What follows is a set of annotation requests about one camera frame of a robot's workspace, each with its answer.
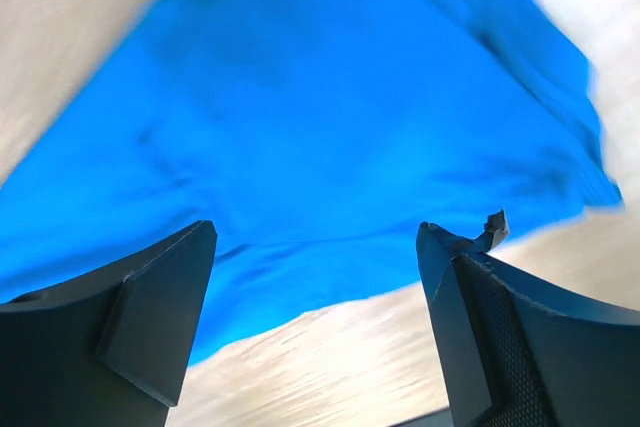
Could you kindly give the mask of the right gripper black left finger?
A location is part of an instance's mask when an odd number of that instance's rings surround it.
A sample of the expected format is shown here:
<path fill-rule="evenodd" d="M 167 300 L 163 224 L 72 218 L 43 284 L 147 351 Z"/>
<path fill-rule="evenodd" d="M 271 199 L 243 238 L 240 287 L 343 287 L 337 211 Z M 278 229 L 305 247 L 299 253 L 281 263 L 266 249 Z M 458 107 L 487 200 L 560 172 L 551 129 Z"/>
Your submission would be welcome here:
<path fill-rule="evenodd" d="M 162 426 L 179 401 L 217 234 L 196 222 L 1 307 L 5 426 Z"/>

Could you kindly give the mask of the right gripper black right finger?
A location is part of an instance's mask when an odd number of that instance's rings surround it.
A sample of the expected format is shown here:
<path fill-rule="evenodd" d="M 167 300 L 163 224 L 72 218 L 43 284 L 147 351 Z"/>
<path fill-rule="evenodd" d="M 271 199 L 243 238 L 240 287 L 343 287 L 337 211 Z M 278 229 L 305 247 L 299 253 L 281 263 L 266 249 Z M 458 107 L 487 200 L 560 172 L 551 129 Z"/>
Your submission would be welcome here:
<path fill-rule="evenodd" d="M 491 255 L 503 213 L 468 239 L 423 223 L 421 282 L 457 426 L 635 426 L 639 314 Z"/>

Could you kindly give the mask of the blue t shirt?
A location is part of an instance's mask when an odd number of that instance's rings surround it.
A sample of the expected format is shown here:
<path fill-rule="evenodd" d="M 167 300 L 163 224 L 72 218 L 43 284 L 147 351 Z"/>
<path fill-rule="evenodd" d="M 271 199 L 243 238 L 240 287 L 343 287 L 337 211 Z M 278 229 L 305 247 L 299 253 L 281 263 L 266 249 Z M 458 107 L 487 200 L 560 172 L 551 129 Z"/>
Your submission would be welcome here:
<path fill-rule="evenodd" d="M 589 62 L 533 0 L 158 0 L 1 189 L 1 297 L 198 221 L 191 359 L 416 282 L 429 221 L 622 202 Z"/>

